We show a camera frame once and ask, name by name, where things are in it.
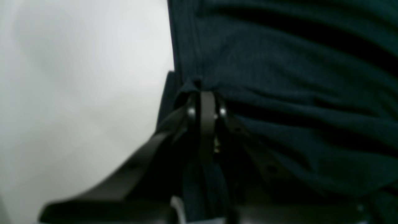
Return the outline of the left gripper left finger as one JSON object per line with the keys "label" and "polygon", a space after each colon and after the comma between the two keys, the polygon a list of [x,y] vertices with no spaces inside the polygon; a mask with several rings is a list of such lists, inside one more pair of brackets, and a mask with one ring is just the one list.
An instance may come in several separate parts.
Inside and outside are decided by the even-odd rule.
{"label": "left gripper left finger", "polygon": [[177,224],[172,196],[192,154],[198,94],[173,111],[154,135],[100,184],[69,200],[46,205],[43,224]]}

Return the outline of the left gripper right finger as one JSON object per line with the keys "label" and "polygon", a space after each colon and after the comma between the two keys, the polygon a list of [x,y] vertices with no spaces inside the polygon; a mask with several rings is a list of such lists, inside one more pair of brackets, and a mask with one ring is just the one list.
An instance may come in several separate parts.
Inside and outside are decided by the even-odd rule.
{"label": "left gripper right finger", "polygon": [[326,202],[294,177],[212,92],[201,92],[201,162],[229,187],[226,224],[369,223],[362,204]]}

